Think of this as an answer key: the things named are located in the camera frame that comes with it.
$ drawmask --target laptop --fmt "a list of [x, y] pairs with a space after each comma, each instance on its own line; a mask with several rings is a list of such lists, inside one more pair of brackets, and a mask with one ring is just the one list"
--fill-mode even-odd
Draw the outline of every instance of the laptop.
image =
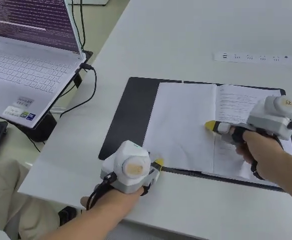
[[0, 118], [35, 128], [85, 60], [65, 0], [0, 0]]

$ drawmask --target laptop sticker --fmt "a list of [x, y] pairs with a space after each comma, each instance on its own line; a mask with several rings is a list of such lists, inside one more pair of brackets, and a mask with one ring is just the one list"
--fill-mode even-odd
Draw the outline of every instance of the laptop sticker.
[[23, 111], [22, 114], [20, 115], [20, 117], [25, 119], [26, 117], [28, 117], [28, 115], [29, 115], [29, 112]]
[[14, 106], [8, 106], [6, 110], [3, 112], [4, 116], [10, 117], [10, 118], [18, 118], [23, 112], [23, 109], [14, 107]]
[[33, 99], [20, 96], [17, 101], [13, 103], [13, 105], [18, 108], [27, 109], [33, 102]]
[[26, 120], [32, 121], [35, 118], [36, 114], [30, 113], [27, 117]]

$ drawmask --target black cable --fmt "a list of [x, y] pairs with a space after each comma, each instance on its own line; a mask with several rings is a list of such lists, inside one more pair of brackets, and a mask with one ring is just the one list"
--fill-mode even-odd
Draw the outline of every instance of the black cable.
[[84, 50], [84, 47], [86, 45], [86, 31], [85, 31], [84, 14], [82, 10], [82, 0], [80, 0], [80, 17], [81, 17], [82, 34], [84, 38], [84, 42], [82, 43], [82, 50]]
[[86, 210], [91, 209], [96, 202], [107, 192], [114, 189], [113, 186], [111, 186], [112, 183], [114, 183], [117, 180], [117, 175], [115, 172], [111, 172], [107, 176], [104, 177], [102, 183], [96, 187], [96, 189], [92, 192], [92, 194], [89, 196], [87, 203], [86, 203]]
[[69, 93], [71, 90], [73, 90], [75, 86], [76, 86], [76, 84], [74, 84], [74, 86], [72, 86], [71, 89], [69, 89], [67, 92], [63, 93], [59, 98], [65, 96], [67, 93]]
[[29, 141], [31, 141], [31, 143], [35, 146], [35, 148], [37, 149], [37, 151], [38, 152], [40, 152], [40, 150], [38, 149], [38, 147], [36, 146], [36, 144], [34, 143], [34, 141], [33, 140], [31, 140], [31, 138], [30, 137], [28, 137], [28, 135], [27, 134], [25, 134], [26, 135], [26, 137], [29, 139]]
[[81, 38], [80, 38], [80, 34], [79, 34], [79, 29], [78, 29], [78, 26], [77, 26], [77, 23], [76, 23], [76, 20], [75, 20], [74, 0], [71, 0], [71, 14], [72, 14], [72, 20], [74, 21], [74, 24], [75, 24], [75, 27], [76, 27], [76, 30], [77, 30], [77, 34], [78, 34], [78, 37], [79, 37], [79, 43], [80, 43], [81, 50], [84, 50], [84, 46], [83, 46], [83, 44], [81, 42]]
[[70, 108], [70, 109], [64, 111], [64, 112], [60, 115], [60, 118], [61, 118], [65, 113], [68, 113], [68, 112], [70, 112], [71, 110], [73, 110], [73, 109], [75, 109], [75, 108], [77, 108], [77, 107], [79, 107], [79, 106], [81, 106], [81, 105], [83, 105], [83, 104], [89, 102], [89, 101], [95, 96], [96, 89], [97, 89], [97, 72], [96, 72], [96, 70], [95, 70], [91, 65], [88, 65], [88, 64], [86, 64], [86, 63], [83, 63], [83, 64], [81, 65], [81, 67], [82, 67], [83, 69], [93, 70], [94, 73], [95, 73], [95, 86], [94, 86], [94, 91], [93, 91], [93, 93], [92, 93], [92, 96], [91, 96], [89, 99], [87, 99], [86, 101], [84, 101], [84, 102], [82, 102], [82, 103], [80, 103], [80, 104], [78, 104], [78, 105], [76, 105], [76, 106], [73, 106], [72, 108]]

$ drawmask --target person's leg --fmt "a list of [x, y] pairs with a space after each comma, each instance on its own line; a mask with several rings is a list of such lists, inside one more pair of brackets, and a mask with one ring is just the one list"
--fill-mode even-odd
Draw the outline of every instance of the person's leg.
[[59, 227], [59, 216], [49, 203], [17, 192], [27, 173], [15, 160], [0, 162], [0, 231], [19, 213], [22, 240], [37, 239]]
[[27, 201], [27, 196], [14, 194], [27, 173], [15, 160], [0, 162], [0, 231]]

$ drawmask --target left hand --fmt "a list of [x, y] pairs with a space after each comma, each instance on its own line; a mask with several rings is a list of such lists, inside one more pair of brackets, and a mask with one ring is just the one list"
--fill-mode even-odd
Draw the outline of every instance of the left hand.
[[[114, 214], [118, 214], [119, 218], [124, 218], [130, 213], [134, 206], [138, 203], [140, 196], [143, 194], [143, 188], [141, 187], [137, 192], [131, 194], [122, 193], [116, 189], [113, 189], [102, 196], [92, 209], [112, 209]], [[84, 196], [80, 203], [84, 207], [86, 206], [88, 197]]]

